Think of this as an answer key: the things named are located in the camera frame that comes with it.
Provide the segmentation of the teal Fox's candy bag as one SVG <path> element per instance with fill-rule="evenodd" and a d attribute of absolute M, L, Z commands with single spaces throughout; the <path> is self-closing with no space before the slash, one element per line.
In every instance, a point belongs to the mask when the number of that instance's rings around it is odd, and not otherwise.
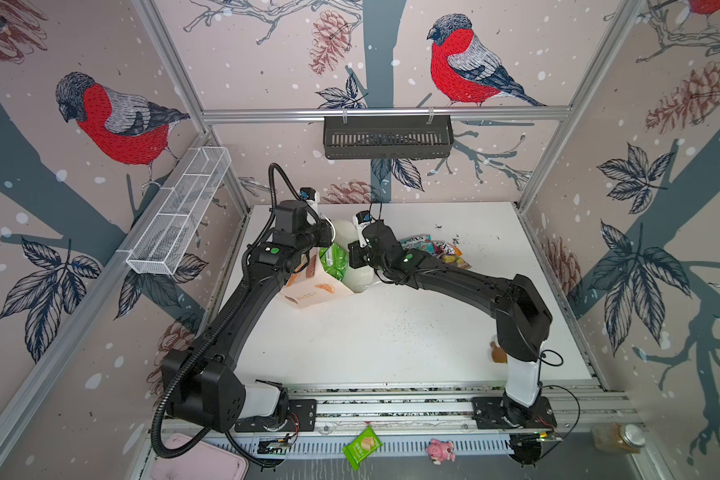
<path fill-rule="evenodd" d="M 403 249 L 416 249 L 428 252 L 431 255 L 435 254 L 435 248 L 432 244 L 430 234 L 418 234 L 410 236 L 400 241 Z"/>

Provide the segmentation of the beige paper bag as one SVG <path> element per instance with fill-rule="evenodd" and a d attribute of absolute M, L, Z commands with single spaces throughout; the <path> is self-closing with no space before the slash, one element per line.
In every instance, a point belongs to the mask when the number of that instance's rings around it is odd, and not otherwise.
<path fill-rule="evenodd" d="M 348 245 L 358 240 L 352 222 L 335 220 L 333 226 L 336 235 L 333 243 L 337 243 L 347 252 Z M 371 267 L 365 266 L 353 269 L 349 266 L 344 279 L 339 281 L 327 274 L 319 259 L 319 247 L 313 248 L 309 253 L 309 263 L 299 273 L 294 273 L 279 292 L 277 297 L 289 306 L 304 309 L 355 294 L 360 294 L 373 285 L 377 278 Z"/>

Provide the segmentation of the orange Fox's candy bag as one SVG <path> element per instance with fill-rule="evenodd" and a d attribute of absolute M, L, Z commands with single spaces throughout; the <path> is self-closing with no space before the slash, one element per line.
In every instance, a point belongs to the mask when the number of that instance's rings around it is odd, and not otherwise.
<path fill-rule="evenodd" d="M 436 256 L 443 263 L 456 266 L 460 269 L 471 268 L 471 265 L 463 258 L 461 250 L 455 245 L 441 240 L 433 240 L 432 245 Z"/>

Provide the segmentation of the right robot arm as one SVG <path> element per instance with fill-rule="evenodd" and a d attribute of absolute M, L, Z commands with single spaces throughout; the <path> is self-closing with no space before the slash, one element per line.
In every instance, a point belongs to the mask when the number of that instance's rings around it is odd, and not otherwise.
<path fill-rule="evenodd" d="M 540 405 L 542 347 L 552 315 L 533 282 L 517 274 L 491 277 L 446 264 L 432 254 L 405 249 L 384 221 L 362 211 L 353 219 L 358 239 L 349 244 L 353 268 L 368 266 L 385 283 L 437 292 L 466 303 L 496 321 L 498 346 L 507 355 L 502 412 L 493 422 L 527 428 Z"/>

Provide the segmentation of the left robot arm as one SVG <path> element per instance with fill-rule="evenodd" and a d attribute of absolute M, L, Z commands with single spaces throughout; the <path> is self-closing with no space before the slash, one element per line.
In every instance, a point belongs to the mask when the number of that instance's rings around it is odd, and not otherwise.
<path fill-rule="evenodd" d="M 151 430 L 160 434 L 166 416 L 227 432 L 239 422 L 279 427 L 288 418 L 288 394 L 273 381 L 246 386 L 236 375 L 243 347 L 264 310 L 301 268 L 304 256 L 331 245 L 331 223 L 310 200 L 274 206 L 256 240 L 241 258 L 242 278 L 207 331 L 186 350 L 161 363 L 164 393 Z"/>

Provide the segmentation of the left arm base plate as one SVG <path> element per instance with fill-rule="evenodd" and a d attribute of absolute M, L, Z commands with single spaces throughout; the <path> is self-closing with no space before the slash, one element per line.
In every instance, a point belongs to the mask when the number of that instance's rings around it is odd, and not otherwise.
<path fill-rule="evenodd" d="M 236 433 L 296 433 L 312 432 L 317 417 L 314 399 L 289 400 L 279 405 L 271 416 L 249 417 L 235 423 Z"/>

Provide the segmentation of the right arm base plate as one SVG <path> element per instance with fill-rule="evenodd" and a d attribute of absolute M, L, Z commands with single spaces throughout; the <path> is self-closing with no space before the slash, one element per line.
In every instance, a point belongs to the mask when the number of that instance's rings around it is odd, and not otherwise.
<path fill-rule="evenodd" d="M 545 396 L 538 396 L 530 407 L 510 399 L 506 394 L 473 397 L 471 404 L 472 419 L 480 430 L 557 428 L 551 404 Z"/>

